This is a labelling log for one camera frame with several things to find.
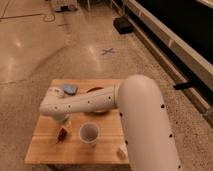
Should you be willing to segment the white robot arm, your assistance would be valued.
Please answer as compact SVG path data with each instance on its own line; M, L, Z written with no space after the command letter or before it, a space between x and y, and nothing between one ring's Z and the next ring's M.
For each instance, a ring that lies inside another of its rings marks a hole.
M119 111L133 171L183 171L161 90L155 80L132 75L120 84L65 98L50 87L39 107L61 122L71 113Z

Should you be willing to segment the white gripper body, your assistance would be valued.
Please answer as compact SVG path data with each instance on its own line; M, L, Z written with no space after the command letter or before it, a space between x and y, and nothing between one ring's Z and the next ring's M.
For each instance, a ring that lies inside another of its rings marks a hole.
M60 117L58 120L57 120L57 123L67 131L67 133L69 135L72 134L72 122L71 122L71 116L69 114L63 116L63 117Z

